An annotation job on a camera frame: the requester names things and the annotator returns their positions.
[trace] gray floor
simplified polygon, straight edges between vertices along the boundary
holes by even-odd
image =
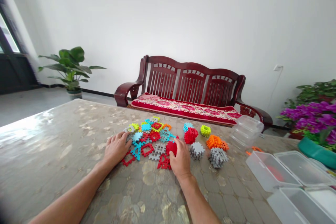
[[[98,103],[117,105],[112,97],[84,93],[83,99]],[[40,88],[0,96],[0,127],[54,108],[69,101],[63,88]],[[264,134],[282,137],[287,131],[268,129]]]

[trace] red cushion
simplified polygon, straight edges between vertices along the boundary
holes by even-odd
[[[234,107],[215,107],[187,101],[178,101],[144,93],[131,102],[136,108],[160,111],[173,116],[234,125],[241,116]]]

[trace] patterned tablecloth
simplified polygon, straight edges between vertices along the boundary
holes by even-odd
[[[13,223],[26,223],[78,183],[104,154],[106,139],[155,114],[74,100],[0,128],[1,207]],[[186,120],[162,116],[183,136]],[[202,123],[192,122],[196,129]],[[231,128],[206,124],[227,141],[229,162],[218,171],[208,159],[191,161],[199,187],[223,223],[280,223],[265,192],[232,144]],[[198,136],[205,146],[206,138]],[[297,150],[297,141],[266,136],[255,144],[268,153]],[[98,189],[82,223],[188,223],[189,210],[171,170],[141,157],[121,164]]]

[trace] hand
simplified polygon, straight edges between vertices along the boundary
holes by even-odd
[[[132,141],[126,143],[130,132],[120,132],[107,140],[103,163],[111,170],[125,157],[130,149]]]
[[[172,151],[169,152],[170,165],[178,181],[181,183],[185,178],[193,176],[190,171],[189,148],[184,141],[175,139],[177,145],[176,157]]]

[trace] stacked plastic containers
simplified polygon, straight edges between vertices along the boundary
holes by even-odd
[[[230,134],[237,141],[239,148],[251,148],[254,141],[264,129],[264,124],[252,117],[242,115],[236,120],[236,125],[232,127]]]
[[[283,224],[335,224],[336,180],[298,151],[253,151],[246,164]]]

